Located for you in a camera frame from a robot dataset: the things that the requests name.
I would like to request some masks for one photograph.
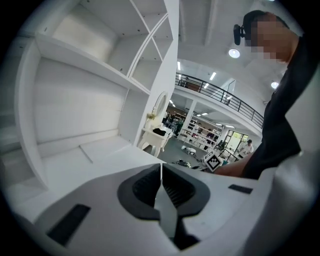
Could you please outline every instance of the mirror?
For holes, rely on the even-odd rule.
[[[157,117],[161,115],[161,113],[164,111],[166,107],[167,98],[168,98],[168,93],[164,91],[160,94],[160,96],[156,100],[152,113],[155,114]]]

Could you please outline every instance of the black bag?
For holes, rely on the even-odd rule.
[[[159,134],[160,136],[165,136],[165,134],[166,134],[165,130],[160,130],[159,128],[153,129],[153,132],[155,134]]]

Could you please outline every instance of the ceiling beam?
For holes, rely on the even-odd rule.
[[[179,1],[179,30],[181,42],[185,43],[186,38],[186,20],[185,20],[185,9],[182,0]]]
[[[213,29],[217,20],[217,15],[218,15],[218,2],[219,0],[211,0],[210,14],[209,14],[208,24],[206,27],[206,33],[204,38],[204,46],[208,46],[212,38]]]

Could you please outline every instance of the gray floor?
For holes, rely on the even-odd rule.
[[[202,158],[203,156],[205,156],[206,154],[208,154],[208,152],[201,150],[197,147],[193,147],[191,144],[188,143],[183,143],[181,140],[178,140],[175,137],[172,137],[169,139],[169,141],[167,142],[167,144],[165,145],[164,148],[164,152],[160,151],[160,154],[158,156],[159,159],[171,164],[171,163],[175,163],[176,161],[179,161],[179,159],[189,162],[191,164],[191,166],[197,166],[199,163],[197,162],[196,158],[194,158],[191,155],[186,154],[181,147],[185,145],[186,147],[191,147],[194,148],[196,150],[196,157],[198,159]],[[148,152],[150,154],[152,147],[148,146],[145,151]]]

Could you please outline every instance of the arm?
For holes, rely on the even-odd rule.
[[[214,174],[241,177],[247,162],[252,156],[253,153],[250,153],[239,161],[220,166],[218,169],[215,170]]]

